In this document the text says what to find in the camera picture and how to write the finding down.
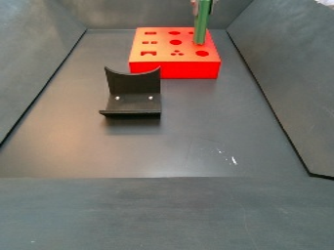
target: black holder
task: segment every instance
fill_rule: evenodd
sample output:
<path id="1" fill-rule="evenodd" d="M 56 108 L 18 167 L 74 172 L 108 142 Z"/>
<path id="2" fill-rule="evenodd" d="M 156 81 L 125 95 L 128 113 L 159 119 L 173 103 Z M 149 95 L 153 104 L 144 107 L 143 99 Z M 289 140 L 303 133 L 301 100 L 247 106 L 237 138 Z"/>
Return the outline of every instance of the black holder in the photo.
<path id="1" fill-rule="evenodd" d="M 140 74 L 125 74 L 104 67 L 109 100 L 104 116 L 160 115 L 160 67 Z"/>

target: small hole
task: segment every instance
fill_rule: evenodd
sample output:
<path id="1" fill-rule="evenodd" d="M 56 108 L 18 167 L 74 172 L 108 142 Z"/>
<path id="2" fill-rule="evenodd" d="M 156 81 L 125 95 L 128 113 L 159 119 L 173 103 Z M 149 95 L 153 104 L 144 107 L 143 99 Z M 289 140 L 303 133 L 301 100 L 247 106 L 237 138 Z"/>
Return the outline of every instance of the small hole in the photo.
<path id="1" fill-rule="evenodd" d="M 140 55 L 141 55 L 141 56 L 144 56 L 144 55 L 156 56 L 156 51 L 141 51 L 141 52 L 140 52 Z"/>
<path id="2" fill-rule="evenodd" d="M 171 40 L 169 43 L 172 45 L 180 45 L 183 43 L 183 41 L 180 41 L 180 40 Z"/>
<path id="3" fill-rule="evenodd" d="M 179 31 L 171 31 L 171 32 L 168 32 L 171 35 L 179 35 L 180 34 L 180 32 Z"/>
<path id="4" fill-rule="evenodd" d="M 195 54 L 200 57 L 207 57 L 208 56 L 208 52 L 205 51 L 196 51 Z"/>

